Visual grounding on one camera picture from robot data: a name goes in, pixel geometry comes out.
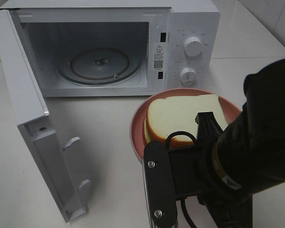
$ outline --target white bread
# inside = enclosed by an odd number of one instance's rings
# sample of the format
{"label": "white bread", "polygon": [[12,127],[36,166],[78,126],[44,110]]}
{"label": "white bread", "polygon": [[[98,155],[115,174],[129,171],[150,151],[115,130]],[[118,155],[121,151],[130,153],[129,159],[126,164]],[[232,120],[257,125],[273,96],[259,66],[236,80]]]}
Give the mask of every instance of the white bread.
{"label": "white bread", "polygon": [[147,144],[151,141],[148,130],[147,130],[147,117],[143,120],[143,139],[144,143]]}
{"label": "white bread", "polygon": [[[219,104],[219,97],[215,94],[199,96],[172,96],[151,102],[148,108],[146,128],[151,140],[165,143],[169,134],[185,131],[197,137],[198,125],[195,117],[199,112],[213,112],[220,127],[224,130],[227,122]],[[172,138],[171,147],[176,148],[193,144],[184,135]]]}

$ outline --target cable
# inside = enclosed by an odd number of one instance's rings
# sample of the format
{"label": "cable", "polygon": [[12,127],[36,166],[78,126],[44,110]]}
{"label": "cable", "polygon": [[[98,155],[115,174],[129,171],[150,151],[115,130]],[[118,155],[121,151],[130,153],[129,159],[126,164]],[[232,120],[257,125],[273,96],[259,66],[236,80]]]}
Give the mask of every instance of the cable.
{"label": "cable", "polygon": [[196,138],[195,138],[192,134],[190,134],[189,132],[183,132],[183,131],[173,132],[173,133],[171,133],[171,134],[168,136],[168,138],[166,139],[166,144],[165,144],[166,149],[169,149],[169,148],[170,148],[170,141],[171,141],[171,139],[172,139],[174,136],[176,136],[176,135],[185,135],[185,136],[188,136],[189,138],[191,138],[191,140],[193,141],[194,144],[197,143]]}
{"label": "cable", "polygon": [[189,214],[188,214],[186,204],[185,204],[185,198],[181,199],[180,206],[181,206],[181,211],[184,214],[184,217],[185,217],[187,223],[189,224],[189,226],[191,228],[197,228],[196,225],[193,223],[192,219],[190,218]]}

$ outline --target screw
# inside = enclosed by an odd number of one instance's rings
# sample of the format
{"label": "screw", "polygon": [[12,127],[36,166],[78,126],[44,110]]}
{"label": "screw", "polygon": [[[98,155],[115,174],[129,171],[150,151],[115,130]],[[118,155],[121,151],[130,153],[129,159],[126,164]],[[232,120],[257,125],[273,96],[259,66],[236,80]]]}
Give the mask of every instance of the screw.
{"label": "screw", "polygon": [[158,219],[162,217],[162,211],[161,210],[156,210],[154,211],[154,216]]}
{"label": "screw", "polygon": [[155,167],[155,162],[149,161],[148,162],[148,166],[149,166],[149,168],[154,168]]}

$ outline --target microwave control knob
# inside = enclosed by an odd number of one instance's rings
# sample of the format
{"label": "microwave control knob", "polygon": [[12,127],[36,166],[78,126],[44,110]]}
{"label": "microwave control knob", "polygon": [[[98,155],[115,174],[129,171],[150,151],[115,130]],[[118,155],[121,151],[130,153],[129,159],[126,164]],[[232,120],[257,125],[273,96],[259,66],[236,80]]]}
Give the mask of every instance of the microwave control knob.
{"label": "microwave control knob", "polygon": [[184,42],[184,49],[187,56],[197,56],[203,50],[203,41],[199,37],[189,37]]}
{"label": "microwave control knob", "polygon": [[197,74],[196,74],[195,70],[191,67],[183,68],[180,71],[180,79],[181,79],[180,81],[183,84],[189,84],[189,83],[195,82],[196,76],[197,76]]}

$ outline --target microwave door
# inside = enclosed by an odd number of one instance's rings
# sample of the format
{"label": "microwave door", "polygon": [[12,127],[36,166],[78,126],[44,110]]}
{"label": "microwave door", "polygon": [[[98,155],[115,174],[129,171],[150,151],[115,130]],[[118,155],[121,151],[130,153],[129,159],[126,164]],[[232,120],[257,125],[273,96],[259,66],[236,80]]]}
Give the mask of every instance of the microwave door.
{"label": "microwave door", "polygon": [[18,18],[0,10],[0,55],[18,129],[64,220],[87,212],[91,189],[80,138],[60,146],[45,100],[17,34]]}

